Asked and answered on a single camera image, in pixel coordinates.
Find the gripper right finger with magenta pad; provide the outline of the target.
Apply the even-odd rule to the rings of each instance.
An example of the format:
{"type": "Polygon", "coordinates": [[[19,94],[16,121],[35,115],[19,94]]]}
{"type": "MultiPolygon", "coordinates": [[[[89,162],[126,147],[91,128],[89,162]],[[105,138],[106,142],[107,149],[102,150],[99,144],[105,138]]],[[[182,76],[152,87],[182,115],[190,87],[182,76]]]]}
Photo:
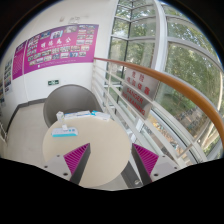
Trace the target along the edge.
{"type": "Polygon", "coordinates": [[[137,144],[132,144],[131,153],[144,185],[157,181],[180,169],[168,156],[157,155],[137,144]]]}

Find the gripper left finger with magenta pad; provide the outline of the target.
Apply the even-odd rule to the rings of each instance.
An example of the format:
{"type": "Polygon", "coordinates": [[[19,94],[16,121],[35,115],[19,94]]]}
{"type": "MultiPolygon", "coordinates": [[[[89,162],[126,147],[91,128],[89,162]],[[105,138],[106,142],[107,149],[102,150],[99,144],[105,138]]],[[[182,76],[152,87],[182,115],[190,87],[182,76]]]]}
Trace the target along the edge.
{"type": "Polygon", "coordinates": [[[54,156],[46,162],[44,169],[74,184],[79,184],[90,154],[90,144],[87,143],[65,155],[54,156]]]}

